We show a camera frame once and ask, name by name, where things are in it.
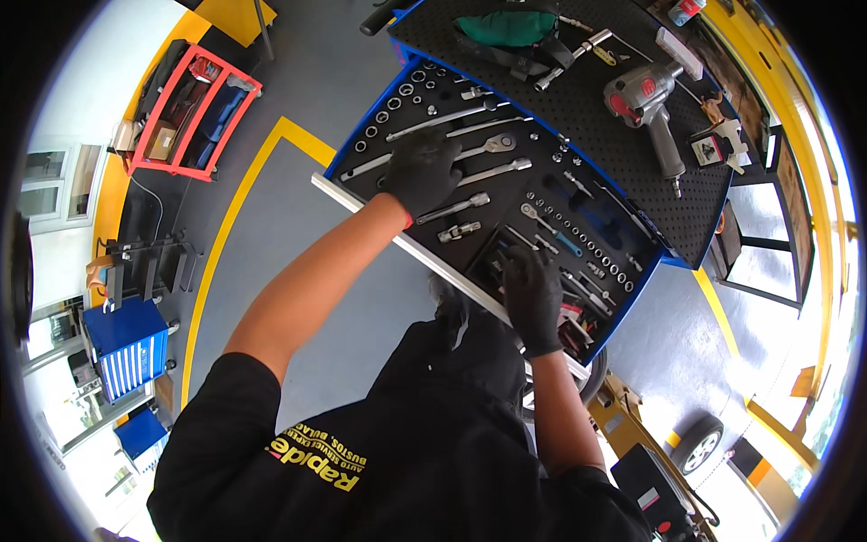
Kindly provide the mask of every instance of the gray epoxy floor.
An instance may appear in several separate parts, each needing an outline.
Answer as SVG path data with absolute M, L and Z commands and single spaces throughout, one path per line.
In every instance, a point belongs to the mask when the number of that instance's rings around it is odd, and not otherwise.
M 277 59 L 254 73 L 265 94 L 241 121 L 220 160 L 220 182 L 193 182 L 176 229 L 210 253 L 238 183 L 277 119 L 285 116 L 337 149 L 370 104 L 400 70 L 385 32 L 369 38 L 358 23 L 368 3 L 275 2 L 271 29 Z M 215 272 L 193 358 L 192 398 L 246 306 L 297 254 L 348 216 L 310 184 L 323 168 L 281 141 L 242 207 Z M 773 230 L 766 205 L 738 194 L 739 220 Z M 753 215 L 757 217 L 751 223 Z M 199 263 L 193 280 L 199 283 Z M 706 265 L 709 274 L 712 269 Z M 778 269 L 770 272 L 779 275 Z M 643 398 L 645 424 L 658 439 L 682 432 L 704 411 L 729 429 L 717 456 L 748 423 L 743 397 L 782 362 L 788 337 L 763 333 L 767 318 L 792 321 L 792 309 L 714 286 L 740 348 L 733 359 L 720 327 L 690 271 L 661 265 L 609 342 L 612 369 Z M 168 297 L 166 319 L 184 323 L 169 343 L 181 363 L 195 293 Z M 362 275 L 319 335 L 293 358 L 284 383 L 279 428 L 364 396 L 379 368 L 413 321 L 428 319 L 427 270 L 389 246 Z M 176 410 L 182 367 L 173 373 Z M 694 477 L 702 479 L 719 458 Z

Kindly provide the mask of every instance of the tire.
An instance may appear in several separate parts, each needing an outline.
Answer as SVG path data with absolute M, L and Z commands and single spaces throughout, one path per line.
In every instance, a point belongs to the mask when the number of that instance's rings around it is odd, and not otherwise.
M 584 403 L 584 406 L 590 403 L 590 400 L 596 396 L 596 393 L 602 387 L 602 383 L 605 381 L 605 376 L 607 375 L 608 347 L 606 346 L 599 350 L 599 353 L 593 358 L 593 363 L 590 365 L 590 378 L 587 379 L 584 387 L 581 388 L 578 386 L 578 382 L 575 382 L 576 387 L 580 389 L 581 401 Z M 527 400 L 532 399 L 533 397 L 530 394 L 533 393 L 532 376 L 528 375 L 527 383 L 524 386 L 524 393 L 522 394 L 523 402 L 518 409 L 518 418 L 525 423 L 533 423 L 536 420 L 535 408 L 527 404 Z
M 671 452 L 671 461 L 681 474 L 694 473 L 714 453 L 720 445 L 725 431 L 722 421 L 714 415 L 705 415 L 698 420 Z

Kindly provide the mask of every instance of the mechanic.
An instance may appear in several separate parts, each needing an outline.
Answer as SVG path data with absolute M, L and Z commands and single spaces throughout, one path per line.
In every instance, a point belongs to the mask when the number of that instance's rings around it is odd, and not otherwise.
M 259 293 L 160 459 L 147 507 L 163 540 L 650 540 L 608 481 L 557 338 L 557 269 L 539 252 L 509 249 L 504 274 L 533 367 L 538 457 L 514 414 L 525 375 L 512 331 L 436 281 L 435 319 L 409 327 L 367 398 L 274 435 L 290 359 L 454 190 L 459 152 L 441 132 L 401 140 L 382 193 Z

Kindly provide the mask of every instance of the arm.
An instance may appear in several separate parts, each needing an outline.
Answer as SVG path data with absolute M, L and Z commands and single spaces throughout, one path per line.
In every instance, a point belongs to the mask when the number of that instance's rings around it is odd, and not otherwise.
M 505 308 L 533 367 L 539 459 L 550 476 L 579 466 L 604 471 L 602 449 L 557 336 L 563 302 L 557 265 L 523 247 L 508 249 L 506 256 Z
M 295 352 L 370 262 L 410 220 L 442 202 L 458 185 L 452 170 L 460 144 L 439 132 L 403 138 L 388 164 L 383 192 L 326 233 L 268 283 L 231 334 L 224 354 L 241 352 L 263 363 L 278 382 Z
M 579 465 L 605 471 L 596 431 L 563 351 L 534 357 L 531 364 L 538 454 L 548 474 L 555 476 Z
M 224 353 L 249 354 L 282 382 L 292 355 L 319 331 L 349 287 L 406 223 L 401 202 L 391 194 L 377 194 L 264 287 Z

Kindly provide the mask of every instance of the green pouch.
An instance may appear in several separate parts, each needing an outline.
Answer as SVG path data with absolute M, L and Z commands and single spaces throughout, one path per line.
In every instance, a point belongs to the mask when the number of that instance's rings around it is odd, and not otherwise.
M 553 13 L 495 11 L 485 16 L 458 17 L 454 22 L 476 42 L 492 47 L 528 47 L 542 41 L 556 20 Z

